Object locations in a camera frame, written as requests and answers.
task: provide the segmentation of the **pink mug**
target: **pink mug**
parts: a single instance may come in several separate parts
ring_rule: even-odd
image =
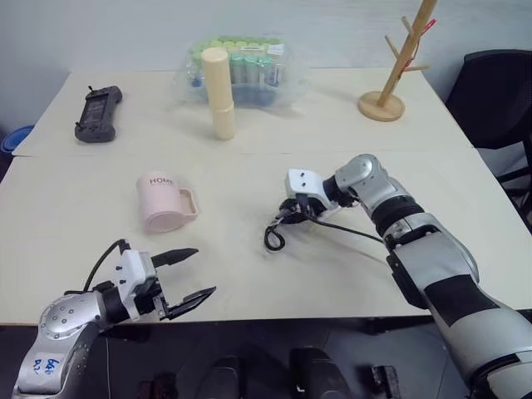
[[[163,233],[195,219],[198,210],[192,191],[181,189],[175,178],[164,172],[150,172],[136,181],[140,216],[145,229]]]

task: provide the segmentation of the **wooden base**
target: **wooden base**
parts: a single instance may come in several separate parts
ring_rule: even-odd
[[[384,106],[378,106],[380,91],[369,91],[358,100],[358,109],[370,119],[380,122],[391,122],[399,119],[405,111],[405,105],[399,97],[390,95]]]

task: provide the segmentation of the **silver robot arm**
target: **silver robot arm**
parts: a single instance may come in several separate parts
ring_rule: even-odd
[[[97,284],[89,292],[68,293],[42,313],[37,339],[22,361],[13,399],[76,397],[98,334],[154,310],[160,320],[176,318],[197,308],[215,290],[193,293],[170,307],[155,269],[185,260],[197,249],[176,249],[151,258],[146,251],[130,249],[125,240],[116,244],[121,260],[114,282]]]
[[[466,385],[499,399],[532,397],[532,324],[480,289],[470,252],[375,156],[359,155],[327,180],[290,170],[286,186],[303,214],[359,202],[387,246],[399,289],[408,303],[431,311]]]

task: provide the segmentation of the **white table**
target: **white table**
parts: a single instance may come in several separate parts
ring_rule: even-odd
[[[0,322],[35,323],[64,290],[82,287],[118,238],[153,254],[200,250],[160,271],[170,301],[218,286],[178,321],[424,314],[403,299],[386,250],[372,240],[300,225],[283,230],[281,253],[263,247],[289,167],[329,176],[359,152],[16,158],[0,185]],[[475,150],[373,153],[473,253],[487,293],[532,308],[532,238]],[[195,222],[167,234],[142,231],[135,180],[150,170],[175,172],[194,189]],[[331,221],[374,232],[360,207]],[[110,276],[113,256],[95,282]]]
[[[454,150],[470,142],[419,71],[403,76],[396,94],[406,111],[399,121],[367,119],[357,99],[379,90],[387,69],[311,70],[309,93],[293,109],[236,111],[237,135],[214,138],[209,108],[177,106],[171,71],[115,74],[73,73],[15,155],[179,156],[207,150],[233,154],[322,153],[364,150]],[[118,85],[123,101],[116,108],[117,137],[88,145],[74,137],[85,104],[87,85]]]

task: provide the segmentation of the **black chair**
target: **black chair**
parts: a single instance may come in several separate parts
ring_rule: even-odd
[[[497,176],[502,184],[523,176],[524,188],[506,194],[532,233],[532,52],[489,50],[464,57],[446,106],[476,148],[497,150],[522,142],[528,166]]]

